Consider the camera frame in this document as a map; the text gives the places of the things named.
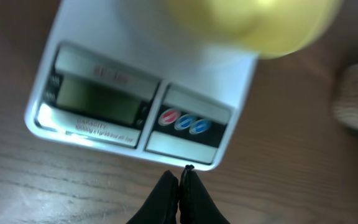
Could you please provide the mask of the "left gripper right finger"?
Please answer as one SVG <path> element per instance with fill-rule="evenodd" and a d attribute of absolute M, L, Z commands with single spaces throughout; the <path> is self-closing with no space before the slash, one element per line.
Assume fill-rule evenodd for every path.
<path fill-rule="evenodd" d="M 179 209 L 181 224 L 229 224 L 222 215 L 208 191 L 193 171 L 193 165 L 186 165 L 181 174 Z"/>

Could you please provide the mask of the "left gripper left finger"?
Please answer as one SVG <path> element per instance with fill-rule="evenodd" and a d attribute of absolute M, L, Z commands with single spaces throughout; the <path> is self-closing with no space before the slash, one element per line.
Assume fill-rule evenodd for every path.
<path fill-rule="evenodd" d="M 176 224 L 178 179 L 165 171 L 139 211 L 127 224 Z"/>

